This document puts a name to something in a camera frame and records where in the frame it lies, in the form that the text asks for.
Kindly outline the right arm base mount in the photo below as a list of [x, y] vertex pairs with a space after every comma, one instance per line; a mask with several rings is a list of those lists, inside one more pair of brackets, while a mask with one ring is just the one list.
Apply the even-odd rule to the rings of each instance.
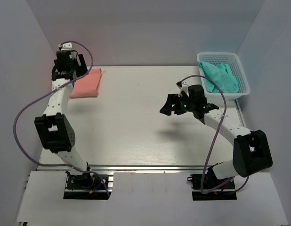
[[[191, 184], [192, 188], [192, 199], [193, 201], [228, 201], [228, 200], [237, 200], [237, 196], [234, 193], [235, 184], [234, 181], [231, 179], [227, 184], [224, 184], [218, 189], [208, 193], [202, 194], [201, 193], [201, 174], [191, 174], [187, 177], [187, 182]], [[212, 166], [208, 167], [203, 183], [203, 190], [210, 190], [223, 182], [226, 181], [225, 179], [219, 180], [213, 173]]]

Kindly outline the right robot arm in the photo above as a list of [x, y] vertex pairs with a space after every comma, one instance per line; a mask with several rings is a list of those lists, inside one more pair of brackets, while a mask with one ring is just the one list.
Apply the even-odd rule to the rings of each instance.
[[207, 181], [217, 188], [226, 178], [243, 178], [272, 167], [273, 160], [266, 134], [252, 131], [227, 118], [215, 104], [207, 102], [201, 85], [192, 85], [187, 91], [169, 94], [160, 113], [170, 116], [191, 112], [204, 125], [215, 129], [233, 146], [233, 158], [208, 169]]

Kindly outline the pink t shirt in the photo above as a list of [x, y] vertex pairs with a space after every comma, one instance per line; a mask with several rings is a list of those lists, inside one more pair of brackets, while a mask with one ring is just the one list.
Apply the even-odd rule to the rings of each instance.
[[90, 98], [99, 95], [99, 85], [102, 77], [102, 69], [92, 69], [88, 75], [75, 82], [71, 99]]

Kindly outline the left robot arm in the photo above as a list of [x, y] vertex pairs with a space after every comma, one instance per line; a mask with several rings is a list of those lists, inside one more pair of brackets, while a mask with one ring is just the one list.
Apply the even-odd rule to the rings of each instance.
[[74, 89], [74, 79], [86, 73], [87, 67], [83, 55], [71, 48], [61, 48], [56, 56], [51, 77], [53, 93], [44, 113], [35, 118], [34, 124], [43, 148], [67, 164], [71, 175], [79, 175], [75, 169], [84, 171], [79, 175], [78, 182], [89, 188], [94, 184], [94, 176], [87, 172], [89, 165], [76, 150], [76, 135], [65, 115]]

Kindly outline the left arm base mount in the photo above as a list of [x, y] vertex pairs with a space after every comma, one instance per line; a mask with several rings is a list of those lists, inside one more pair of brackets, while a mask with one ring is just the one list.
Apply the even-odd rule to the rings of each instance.
[[112, 193], [112, 176], [107, 174], [72, 175], [66, 171], [64, 200], [108, 200]]

